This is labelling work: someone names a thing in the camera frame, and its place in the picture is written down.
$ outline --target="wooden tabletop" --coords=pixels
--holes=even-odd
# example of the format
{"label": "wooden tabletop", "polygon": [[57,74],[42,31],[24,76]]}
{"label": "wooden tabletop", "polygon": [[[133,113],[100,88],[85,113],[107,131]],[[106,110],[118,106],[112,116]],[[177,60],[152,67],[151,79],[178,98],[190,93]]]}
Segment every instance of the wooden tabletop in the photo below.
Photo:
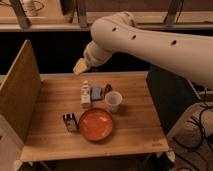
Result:
{"label": "wooden tabletop", "polygon": [[[84,80],[104,88],[109,83],[123,96],[114,129],[105,140],[94,143],[80,133],[69,133],[62,115],[85,111],[80,104]],[[93,107],[105,109],[104,101]],[[168,150],[165,135],[153,105],[145,76],[141,73],[105,73],[45,78],[35,106],[21,160],[46,161],[162,152]]]}

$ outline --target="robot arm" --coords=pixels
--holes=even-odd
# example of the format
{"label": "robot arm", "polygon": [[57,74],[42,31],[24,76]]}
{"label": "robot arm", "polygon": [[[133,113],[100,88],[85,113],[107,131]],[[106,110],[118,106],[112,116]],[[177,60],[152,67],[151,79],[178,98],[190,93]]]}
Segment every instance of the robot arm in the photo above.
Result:
{"label": "robot arm", "polygon": [[96,20],[91,35],[76,74],[103,65],[119,51],[213,89],[212,37],[139,30],[128,12]]}

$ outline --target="bottle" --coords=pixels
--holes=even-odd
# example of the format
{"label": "bottle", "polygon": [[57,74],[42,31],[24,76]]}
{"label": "bottle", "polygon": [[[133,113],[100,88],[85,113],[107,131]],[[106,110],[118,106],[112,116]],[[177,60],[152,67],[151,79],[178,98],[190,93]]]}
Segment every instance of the bottle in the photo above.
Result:
{"label": "bottle", "polygon": [[88,108],[91,106],[90,96],[90,85],[88,81],[85,80],[81,87],[81,105],[83,108]]}
{"label": "bottle", "polygon": [[69,132],[78,130],[78,124],[77,124],[74,113],[72,113],[71,115],[69,113],[66,115],[63,115],[63,120]]}
{"label": "bottle", "polygon": [[33,0],[23,0],[24,9],[28,17],[37,16],[37,11]]}

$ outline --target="paper cup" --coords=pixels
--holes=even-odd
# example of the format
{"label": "paper cup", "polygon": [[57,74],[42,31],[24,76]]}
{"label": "paper cup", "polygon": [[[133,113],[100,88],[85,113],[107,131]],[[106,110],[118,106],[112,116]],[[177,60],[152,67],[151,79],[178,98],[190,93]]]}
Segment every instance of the paper cup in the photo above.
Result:
{"label": "paper cup", "polygon": [[118,111],[122,100],[122,95],[117,91],[110,91],[105,95],[105,103],[107,109],[111,113],[116,113]]}

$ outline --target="red object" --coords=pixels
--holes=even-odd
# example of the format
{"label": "red object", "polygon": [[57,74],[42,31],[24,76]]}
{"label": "red object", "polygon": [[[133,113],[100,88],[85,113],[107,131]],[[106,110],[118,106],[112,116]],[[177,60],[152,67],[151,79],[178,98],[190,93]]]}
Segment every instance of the red object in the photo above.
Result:
{"label": "red object", "polygon": [[111,114],[100,108],[87,110],[79,119],[80,133],[90,141],[105,139],[112,132]]}

